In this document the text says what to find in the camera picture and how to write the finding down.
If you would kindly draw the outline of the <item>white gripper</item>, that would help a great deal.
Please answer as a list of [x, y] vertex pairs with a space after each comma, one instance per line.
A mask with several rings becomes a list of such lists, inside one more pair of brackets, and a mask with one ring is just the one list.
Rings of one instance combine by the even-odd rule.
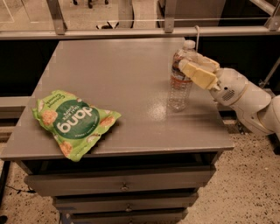
[[220, 64], [217, 61], [197, 52], [194, 54], [194, 63], [182, 59], [178, 63], [178, 68], [194, 84], [210, 90], [211, 96], [221, 105], [229, 106], [231, 109], [244, 109], [243, 96], [247, 91], [249, 80], [236, 70], [219, 69]]

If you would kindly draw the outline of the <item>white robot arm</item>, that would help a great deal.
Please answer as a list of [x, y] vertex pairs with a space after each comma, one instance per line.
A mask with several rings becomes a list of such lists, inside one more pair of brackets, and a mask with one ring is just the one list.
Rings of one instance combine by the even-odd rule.
[[221, 105], [235, 111], [238, 120], [250, 131], [280, 137], [280, 96], [272, 97], [243, 74], [199, 54], [197, 61], [182, 59], [179, 70]]

